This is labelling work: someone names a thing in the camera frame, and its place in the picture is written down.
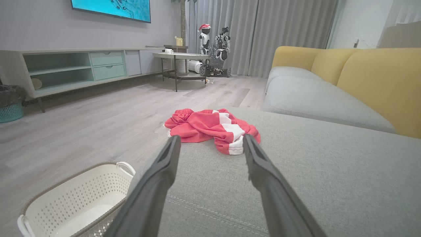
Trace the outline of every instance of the robot wheel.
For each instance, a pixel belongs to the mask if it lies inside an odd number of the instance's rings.
[[[199,72],[200,76],[206,76],[206,66],[202,64],[199,68]]]
[[[230,67],[226,70],[226,75],[225,76],[226,77],[230,77],[231,76],[231,68]]]

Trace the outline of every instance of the plant stem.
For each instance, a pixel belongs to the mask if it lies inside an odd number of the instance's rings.
[[[186,0],[180,0],[181,7],[181,38],[183,46],[186,46]]]

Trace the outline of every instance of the sofa cushion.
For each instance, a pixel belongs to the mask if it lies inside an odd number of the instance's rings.
[[[256,126],[261,147],[328,236],[421,235],[420,139],[227,109]],[[141,174],[137,171],[129,190]],[[222,154],[211,140],[183,143],[159,236],[268,236],[244,154]]]
[[[404,136],[421,138],[421,48],[354,53],[338,87],[373,108]]]
[[[310,71],[314,58],[323,50],[320,48],[279,46],[273,56],[272,67],[299,67]]]
[[[395,133],[392,124],[363,102],[326,82],[276,77],[267,91],[264,111]]]
[[[313,62],[312,73],[336,86],[348,58],[361,49],[335,48],[320,51]]]
[[[298,67],[274,67],[269,72],[269,78],[267,79],[266,91],[269,87],[270,82],[278,76],[293,76],[302,78],[311,78],[322,81],[323,79],[316,74]]]

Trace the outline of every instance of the white plastic basket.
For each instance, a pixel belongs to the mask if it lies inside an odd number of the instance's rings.
[[[123,205],[135,170],[126,162],[101,163],[35,196],[22,210],[25,237],[102,236]]]

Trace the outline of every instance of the basket handle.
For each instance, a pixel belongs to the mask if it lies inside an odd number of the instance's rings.
[[[125,171],[122,168],[122,166],[126,167],[131,172],[131,174],[129,174],[127,171]],[[117,168],[119,168],[121,171],[123,171],[127,175],[131,176],[132,178],[136,174],[136,171],[134,170],[134,168],[126,162],[117,162]]]
[[[26,216],[24,215],[19,216],[18,228],[24,237],[35,237],[35,234],[32,232]]]

